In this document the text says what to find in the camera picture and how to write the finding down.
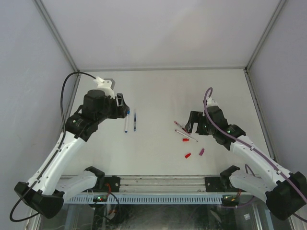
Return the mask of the blue white marker pen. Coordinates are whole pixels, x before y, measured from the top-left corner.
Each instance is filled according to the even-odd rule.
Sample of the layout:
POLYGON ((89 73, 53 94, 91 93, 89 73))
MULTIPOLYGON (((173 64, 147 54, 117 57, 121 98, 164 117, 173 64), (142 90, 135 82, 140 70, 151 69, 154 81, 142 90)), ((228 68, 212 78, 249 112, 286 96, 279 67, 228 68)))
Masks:
POLYGON ((130 110, 127 111, 127 115, 126 115, 126 118, 125 118, 124 133, 128 133, 128 131, 129 131, 129 118, 130 118, 130 110))

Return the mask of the blue gel pen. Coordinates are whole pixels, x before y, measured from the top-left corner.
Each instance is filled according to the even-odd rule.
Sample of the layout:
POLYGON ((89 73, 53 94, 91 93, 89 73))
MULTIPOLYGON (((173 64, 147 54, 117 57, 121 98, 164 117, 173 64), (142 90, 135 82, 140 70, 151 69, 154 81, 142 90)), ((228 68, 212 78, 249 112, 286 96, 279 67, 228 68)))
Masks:
POLYGON ((136 132, 136 130, 137 130, 137 111, 136 111, 136 109, 134 109, 133 115, 134 115, 133 131, 136 132))

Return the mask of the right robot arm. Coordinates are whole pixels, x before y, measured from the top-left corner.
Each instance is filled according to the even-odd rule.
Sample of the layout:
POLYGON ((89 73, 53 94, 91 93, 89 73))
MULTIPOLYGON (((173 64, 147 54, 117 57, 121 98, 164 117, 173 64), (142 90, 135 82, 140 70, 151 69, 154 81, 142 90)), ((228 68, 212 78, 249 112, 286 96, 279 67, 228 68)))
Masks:
POLYGON ((222 110, 214 105, 205 111, 191 111, 185 125, 188 133, 194 124, 196 133, 213 136, 228 151, 241 157, 248 166, 258 172, 249 175, 237 166, 222 171, 225 185, 244 190, 263 201, 279 220, 286 220, 307 203, 307 179, 301 172, 292 173, 260 151, 237 125, 227 122, 222 110))

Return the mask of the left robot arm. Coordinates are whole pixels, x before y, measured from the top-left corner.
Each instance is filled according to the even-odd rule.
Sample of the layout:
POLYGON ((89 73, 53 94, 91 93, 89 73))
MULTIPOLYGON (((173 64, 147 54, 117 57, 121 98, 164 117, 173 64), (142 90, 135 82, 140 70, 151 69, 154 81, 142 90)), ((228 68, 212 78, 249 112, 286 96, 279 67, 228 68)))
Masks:
POLYGON ((125 118, 129 109, 121 93, 112 97, 105 90, 88 91, 83 104, 67 119, 58 144, 39 170, 27 182, 18 182, 15 186, 20 200, 51 219, 75 195, 88 189, 103 189, 105 173, 94 166, 64 183, 59 180, 74 154, 87 143, 98 126, 106 119, 125 118))

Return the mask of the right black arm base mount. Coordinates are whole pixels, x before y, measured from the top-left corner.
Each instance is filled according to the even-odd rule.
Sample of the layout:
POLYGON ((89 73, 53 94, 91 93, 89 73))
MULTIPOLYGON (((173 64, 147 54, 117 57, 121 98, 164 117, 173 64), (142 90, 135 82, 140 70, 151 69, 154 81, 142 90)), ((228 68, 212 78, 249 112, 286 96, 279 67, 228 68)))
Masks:
POLYGON ((238 192, 239 189, 231 185, 228 178, 220 176, 207 176, 204 178, 207 192, 226 193, 238 192))

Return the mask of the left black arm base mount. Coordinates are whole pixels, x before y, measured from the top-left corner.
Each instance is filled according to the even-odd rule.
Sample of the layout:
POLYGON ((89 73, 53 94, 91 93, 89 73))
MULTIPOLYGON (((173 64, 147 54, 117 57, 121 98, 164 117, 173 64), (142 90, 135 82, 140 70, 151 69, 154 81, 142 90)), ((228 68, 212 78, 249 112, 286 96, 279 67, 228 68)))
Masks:
POLYGON ((121 178, 118 176, 107 176, 104 178, 103 189, 112 193, 119 192, 121 178))

